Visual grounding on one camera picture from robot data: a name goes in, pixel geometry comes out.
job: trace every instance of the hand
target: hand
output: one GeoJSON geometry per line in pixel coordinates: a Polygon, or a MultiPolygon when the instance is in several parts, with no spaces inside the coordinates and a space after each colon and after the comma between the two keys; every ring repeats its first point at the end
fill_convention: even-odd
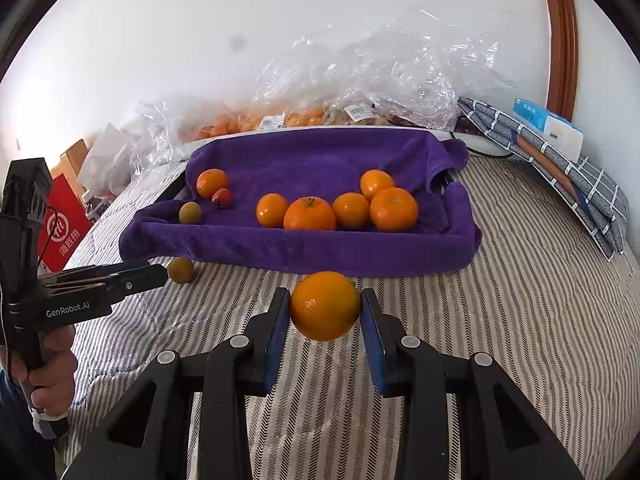
{"type": "MultiPolygon", "coordinates": [[[[71,345],[75,336],[76,328],[73,325],[63,326],[47,334],[42,345],[55,354],[42,368],[28,373],[20,356],[16,352],[12,354],[12,380],[19,383],[28,379],[33,386],[42,386],[33,391],[31,402],[37,408],[44,408],[47,415],[63,415],[74,400],[74,372],[78,369],[78,360],[71,351],[71,345]]],[[[6,347],[0,346],[0,360],[3,365],[6,365],[6,358],[6,347]]]]}

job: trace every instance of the white wall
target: white wall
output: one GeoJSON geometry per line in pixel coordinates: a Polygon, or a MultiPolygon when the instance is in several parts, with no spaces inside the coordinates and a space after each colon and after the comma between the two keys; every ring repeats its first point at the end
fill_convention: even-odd
{"type": "Polygon", "coordinates": [[[7,159],[53,164],[79,137],[123,123],[139,100],[248,97],[268,60],[303,34],[333,23],[346,40],[409,6],[498,39],[498,68],[522,87],[498,105],[544,101],[545,0],[60,0],[0,85],[1,147],[7,159]]]}
{"type": "Polygon", "coordinates": [[[603,167],[630,204],[626,240],[640,256],[640,64],[593,0],[575,0],[578,89],[574,123],[584,133],[582,154],[603,167]]]}

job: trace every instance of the mattress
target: mattress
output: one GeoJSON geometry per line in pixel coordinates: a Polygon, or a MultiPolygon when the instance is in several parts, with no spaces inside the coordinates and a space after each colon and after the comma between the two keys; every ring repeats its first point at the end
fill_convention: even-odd
{"type": "MultiPolygon", "coordinates": [[[[118,237],[184,165],[130,186],[78,247],[69,267],[119,261],[118,237]]],[[[640,430],[640,273],[626,248],[611,263],[539,175],[524,164],[472,157],[454,176],[483,232],[465,269],[412,278],[355,278],[372,287],[408,334],[440,352],[488,352],[568,449],[585,478],[603,479],[640,430]]],[[[170,258],[156,258],[167,264],[170,258]]],[[[242,332],[297,274],[197,264],[189,285],[167,283],[78,326],[77,391],[67,463],[156,354],[188,356],[242,332]]],[[[199,397],[189,451],[197,451],[199,397]]],[[[450,413],[455,403],[448,399],[450,413]]],[[[391,479],[402,405],[370,382],[359,325],[319,343],[290,326],[278,383],[246,402],[254,479],[391,479]]],[[[460,477],[450,416],[450,473],[460,477]]],[[[190,466],[190,478],[196,468],[190,466]]]]}

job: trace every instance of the red box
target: red box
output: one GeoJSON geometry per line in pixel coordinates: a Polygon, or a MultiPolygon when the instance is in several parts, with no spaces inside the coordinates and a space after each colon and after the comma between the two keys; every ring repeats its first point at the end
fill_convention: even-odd
{"type": "Polygon", "coordinates": [[[55,213],[47,209],[44,227],[38,239],[38,254],[42,254],[47,238],[51,235],[47,250],[42,256],[42,262],[51,272],[56,272],[65,268],[76,247],[89,232],[91,222],[85,216],[84,207],[64,175],[53,179],[49,205],[56,208],[58,222],[54,225],[55,213]]]}

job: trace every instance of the purple cloth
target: purple cloth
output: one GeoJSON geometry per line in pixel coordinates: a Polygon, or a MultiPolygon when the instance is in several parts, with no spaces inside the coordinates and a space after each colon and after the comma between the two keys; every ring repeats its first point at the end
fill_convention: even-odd
{"type": "Polygon", "coordinates": [[[478,250],[481,232],[465,187],[452,182],[442,193],[433,179],[443,170],[461,170],[467,160],[463,142],[440,142],[426,130],[311,128],[219,139],[194,152],[187,165],[187,185],[191,199],[202,206],[202,224],[178,222],[182,200],[145,207],[122,233],[120,256],[125,261],[186,256],[372,278],[461,269],[478,250]],[[198,198],[197,177],[210,168],[228,175],[234,208],[220,211],[198,198]],[[411,233],[380,233],[373,226],[364,232],[267,229],[257,222],[256,204],[267,193],[280,193],[289,202],[319,196],[331,204],[342,193],[359,191],[360,176],[372,168],[391,174],[396,186],[417,200],[420,216],[411,233]]]}

